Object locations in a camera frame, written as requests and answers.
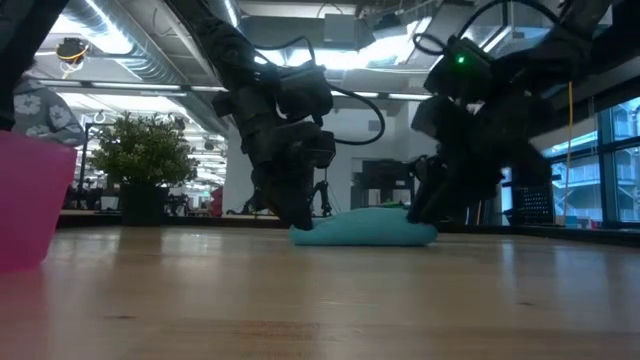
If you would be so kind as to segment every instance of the overhead pipe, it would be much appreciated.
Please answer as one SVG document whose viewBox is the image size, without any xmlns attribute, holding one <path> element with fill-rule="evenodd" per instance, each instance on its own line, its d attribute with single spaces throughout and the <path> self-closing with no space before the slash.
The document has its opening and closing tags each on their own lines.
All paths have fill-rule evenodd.
<svg viewBox="0 0 640 360">
<path fill-rule="evenodd" d="M 97 47 L 113 47 L 133 57 L 117 61 L 146 83 L 184 84 L 182 74 L 131 15 L 114 0 L 70 0 L 62 13 L 82 27 L 82 35 Z M 182 105 L 205 130 L 226 136 L 227 123 L 215 115 L 213 107 L 198 94 L 173 99 Z"/>
</svg>

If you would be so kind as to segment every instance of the glass window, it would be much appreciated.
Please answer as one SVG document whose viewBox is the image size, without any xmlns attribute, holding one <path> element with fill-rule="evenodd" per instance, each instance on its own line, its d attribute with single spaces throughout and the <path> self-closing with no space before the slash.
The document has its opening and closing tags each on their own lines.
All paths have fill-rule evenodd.
<svg viewBox="0 0 640 360">
<path fill-rule="evenodd" d="M 584 134 L 581 136 L 576 136 L 571 140 L 571 152 L 583 150 L 583 149 L 594 149 L 598 146 L 598 132 L 592 131 L 588 134 Z M 562 144 L 558 144 L 552 146 L 542 152 L 542 155 L 545 157 L 554 157 L 558 155 L 566 155 L 567 150 L 569 149 L 569 142 L 563 142 Z"/>
<path fill-rule="evenodd" d="M 640 222 L 640 147 L 616 152 L 618 218 Z"/>
<path fill-rule="evenodd" d="M 553 200 L 556 215 L 564 215 L 565 194 L 568 195 L 567 215 L 602 221 L 602 199 L 600 198 L 600 164 L 597 156 L 572 159 L 567 176 L 567 163 L 552 165 L 554 175 L 561 180 L 553 181 Z"/>
<path fill-rule="evenodd" d="M 611 109 L 615 141 L 640 136 L 639 116 L 640 98 L 629 100 Z"/>
</svg>

